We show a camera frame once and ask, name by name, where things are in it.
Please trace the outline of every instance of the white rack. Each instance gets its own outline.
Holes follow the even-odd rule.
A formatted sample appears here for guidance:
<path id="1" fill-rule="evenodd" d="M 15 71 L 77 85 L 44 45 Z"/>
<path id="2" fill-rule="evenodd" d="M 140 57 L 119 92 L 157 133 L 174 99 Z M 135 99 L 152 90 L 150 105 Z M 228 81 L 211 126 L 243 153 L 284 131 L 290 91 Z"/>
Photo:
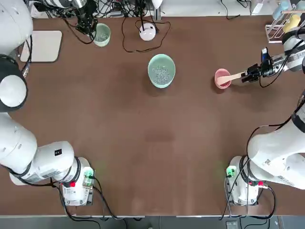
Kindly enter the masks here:
<path id="1" fill-rule="evenodd" d="M 274 20 L 271 25 L 265 25 L 265 32 L 269 43 L 281 43 L 282 35 L 284 34 L 283 27 L 289 22 L 291 16 L 295 13 L 305 13 L 305 10 L 295 10 L 296 6 L 293 4 L 291 10 L 284 10 L 281 16 Z"/>

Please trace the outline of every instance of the yellow object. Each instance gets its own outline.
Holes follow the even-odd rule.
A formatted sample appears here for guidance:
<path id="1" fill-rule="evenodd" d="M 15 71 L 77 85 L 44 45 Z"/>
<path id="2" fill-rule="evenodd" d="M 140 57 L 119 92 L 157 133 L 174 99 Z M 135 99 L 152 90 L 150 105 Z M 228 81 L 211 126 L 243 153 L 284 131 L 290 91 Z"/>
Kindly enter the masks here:
<path id="1" fill-rule="evenodd" d="M 292 28 L 297 27 L 300 23 L 300 16 L 299 15 L 292 15 L 291 18 L 289 19 L 289 22 L 286 23 L 283 27 L 284 33 L 289 32 Z"/>

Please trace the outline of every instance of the table surface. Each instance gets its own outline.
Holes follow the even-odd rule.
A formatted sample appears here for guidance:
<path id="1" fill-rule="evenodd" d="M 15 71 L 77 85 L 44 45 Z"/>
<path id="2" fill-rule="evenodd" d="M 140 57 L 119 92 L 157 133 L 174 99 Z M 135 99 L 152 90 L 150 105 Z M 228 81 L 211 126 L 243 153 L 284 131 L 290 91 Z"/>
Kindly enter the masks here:
<path id="1" fill-rule="evenodd" d="M 283 122 L 304 89 L 301 71 L 286 72 L 270 87 L 235 82 L 225 91 L 213 82 L 217 69 L 240 72 L 260 61 L 267 44 L 264 25 L 271 17 L 164 18 L 172 24 L 162 47 L 147 53 L 122 48 L 122 18 L 101 20 L 111 29 L 104 48 L 80 43 L 59 19 L 35 20 L 35 30 L 63 33 L 54 63 L 33 63 L 25 106 L 10 115 L 32 131 L 42 146 L 67 140 L 75 155 L 97 171 L 105 197 L 117 215 L 220 215 L 225 206 L 224 170 L 245 154 L 259 125 Z M 124 24 L 125 47 L 159 44 L 168 25 L 143 42 Z M 147 65 L 158 53 L 172 57 L 176 76 L 166 89 L 149 81 Z M 49 187 L 15 186 L 0 170 L 0 215 L 63 215 L 58 193 Z M 304 192 L 272 184 L 278 215 L 303 215 Z M 269 214 L 273 199 L 264 192 L 249 214 Z M 234 208 L 244 214 L 244 207 Z M 101 215 L 93 206 L 72 208 L 78 215 Z"/>

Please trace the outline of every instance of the wooden spoon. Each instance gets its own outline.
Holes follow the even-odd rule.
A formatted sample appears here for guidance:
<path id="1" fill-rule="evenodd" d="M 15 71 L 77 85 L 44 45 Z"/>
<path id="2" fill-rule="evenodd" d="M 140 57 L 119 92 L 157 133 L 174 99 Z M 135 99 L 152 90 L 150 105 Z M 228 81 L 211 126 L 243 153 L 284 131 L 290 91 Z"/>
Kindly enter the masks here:
<path id="1" fill-rule="evenodd" d="M 217 83 L 219 85 L 222 85 L 222 84 L 224 84 L 226 82 L 229 82 L 230 80 L 235 80 L 235 79 L 241 78 L 242 77 L 242 73 L 237 73 L 235 75 L 220 76 L 220 77 L 218 77 L 216 79 L 216 81 L 217 81 Z"/>

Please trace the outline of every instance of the pink cup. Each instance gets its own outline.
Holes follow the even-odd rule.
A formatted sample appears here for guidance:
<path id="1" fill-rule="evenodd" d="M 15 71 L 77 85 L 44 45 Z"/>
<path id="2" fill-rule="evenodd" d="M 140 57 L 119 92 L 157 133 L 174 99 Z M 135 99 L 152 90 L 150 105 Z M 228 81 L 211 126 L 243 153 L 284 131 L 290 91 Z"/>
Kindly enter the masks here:
<path id="1" fill-rule="evenodd" d="M 226 89 L 227 87 L 229 87 L 231 85 L 231 80 L 229 82 L 226 82 L 226 83 L 222 84 L 222 85 L 219 85 L 217 83 L 217 78 L 219 78 L 221 76 L 226 76 L 226 75 L 231 75 L 231 74 L 224 68 L 220 68 L 216 71 L 215 77 L 214 77 L 214 82 L 219 89 Z"/>

